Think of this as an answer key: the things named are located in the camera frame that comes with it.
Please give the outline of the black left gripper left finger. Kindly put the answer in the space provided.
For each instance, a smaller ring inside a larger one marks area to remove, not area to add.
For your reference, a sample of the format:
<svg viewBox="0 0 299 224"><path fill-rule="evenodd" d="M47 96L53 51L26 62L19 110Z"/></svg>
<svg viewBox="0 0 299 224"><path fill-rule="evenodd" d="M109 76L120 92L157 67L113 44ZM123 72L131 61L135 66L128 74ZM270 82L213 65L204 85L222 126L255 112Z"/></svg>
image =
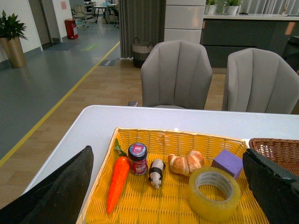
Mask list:
<svg viewBox="0 0 299 224"><path fill-rule="evenodd" d="M74 224L93 170L86 146L28 192L0 210L2 224Z"/></svg>

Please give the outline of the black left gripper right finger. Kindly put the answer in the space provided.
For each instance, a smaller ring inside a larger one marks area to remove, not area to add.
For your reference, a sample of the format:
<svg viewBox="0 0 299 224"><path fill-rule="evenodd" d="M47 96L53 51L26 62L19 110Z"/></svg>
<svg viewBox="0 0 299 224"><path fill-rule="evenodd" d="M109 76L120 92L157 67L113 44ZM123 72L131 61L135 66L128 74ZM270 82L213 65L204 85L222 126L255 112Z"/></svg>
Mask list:
<svg viewBox="0 0 299 224"><path fill-rule="evenodd" d="M249 188L271 224L299 222L299 177L248 148L242 156Z"/></svg>

